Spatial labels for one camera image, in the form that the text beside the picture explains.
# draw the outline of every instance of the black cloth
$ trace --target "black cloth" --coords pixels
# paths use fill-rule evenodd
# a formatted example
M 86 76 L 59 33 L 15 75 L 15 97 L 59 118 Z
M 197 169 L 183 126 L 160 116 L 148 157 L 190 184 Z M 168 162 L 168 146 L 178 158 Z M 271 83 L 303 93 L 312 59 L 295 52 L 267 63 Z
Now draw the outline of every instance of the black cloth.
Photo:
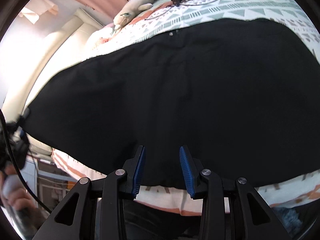
M 255 187 L 320 168 L 320 67 L 279 23 L 221 19 L 56 74 L 24 130 L 104 174 L 146 146 L 142 184 L 185 188 L 179 147 Z

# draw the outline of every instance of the metal screw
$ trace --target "metal screw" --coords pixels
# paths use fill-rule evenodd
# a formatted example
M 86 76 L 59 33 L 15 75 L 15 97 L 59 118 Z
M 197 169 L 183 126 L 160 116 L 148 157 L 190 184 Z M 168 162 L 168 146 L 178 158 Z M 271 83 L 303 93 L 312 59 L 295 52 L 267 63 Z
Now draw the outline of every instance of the metal screw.
M 210 175 L 210 174 L 211 174 L 211 171 L 210 171 L 210 170 L 208 170 L 208 169 L 203 169 L 203 170 L 202 170 L 202 174 L 203 174 L 203 175 L 207 175 L 207 176 L 208 176 L 208 175 Z
M 86 178 L 86 177 L 83 177 L 83 178 L 81 178 L 81 179 L 79 180 L 80 184 L 86 184 L 86 183 L 88 183 L 88 181 L 89 181 L 89 179 Z
M 116 170 L 116 175 L 121 176 L 123 174 L 125 174 L 125 170 L 123 169 Z
M 240 184 L 246 184 L 246 183 L 247 183 L 247 179 L 244 178 L 244 177 L 240 177 L 240 178 L 238 179 L 238 181 L 239 181 Z

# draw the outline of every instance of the human hand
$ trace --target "human hand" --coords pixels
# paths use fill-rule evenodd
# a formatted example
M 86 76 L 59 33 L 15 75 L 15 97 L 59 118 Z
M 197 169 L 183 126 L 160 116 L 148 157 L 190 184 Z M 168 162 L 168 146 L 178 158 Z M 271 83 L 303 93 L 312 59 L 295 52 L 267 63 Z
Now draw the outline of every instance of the human hand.
M 4 172 L 7 175 L 17 174 L 12 164 L 6 166 Z M 4 179 L 5 175 L 0 171 L 0 198 L 4 205 L 8 204 L 17 211 L 22 210 L 23 208 L 33 209 L 36 207 L 32 201 L 32 196 L 24 187 L 14 190 L 13 192 L 9 193 L 7 198 L 5 198 L 2 192 Z

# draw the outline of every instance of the wall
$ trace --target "wall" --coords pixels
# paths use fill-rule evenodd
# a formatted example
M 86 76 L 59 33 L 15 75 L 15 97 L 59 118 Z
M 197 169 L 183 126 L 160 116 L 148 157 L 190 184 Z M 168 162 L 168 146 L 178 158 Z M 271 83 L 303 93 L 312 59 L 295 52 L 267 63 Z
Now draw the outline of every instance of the wall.
M 14 81 L 23 78 L 24 70 L 32 66 L 33 55 L 41 40 L 59 30 L 74 14 L 77 8 L 84 9 L 102 25 L 113 21 L 75 0 L 51 0 L 59 7 L 57 16 L 45 12 L 33 25 L 27 18 L 17 16 L 0 42 L 0 107 Z

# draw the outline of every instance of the blue fuzzy fabric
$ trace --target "blue fuzzy fabric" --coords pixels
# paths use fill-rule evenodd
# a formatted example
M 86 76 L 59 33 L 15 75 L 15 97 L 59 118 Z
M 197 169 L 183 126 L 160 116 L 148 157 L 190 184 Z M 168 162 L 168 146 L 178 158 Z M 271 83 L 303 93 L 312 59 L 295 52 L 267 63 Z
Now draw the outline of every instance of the blue fuzzy fabric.
M 273 212 L 281 221 L 291 237 L 300 232 L 302 221 L 299 220 L 299 214 L 292 208 L 274 207 Z

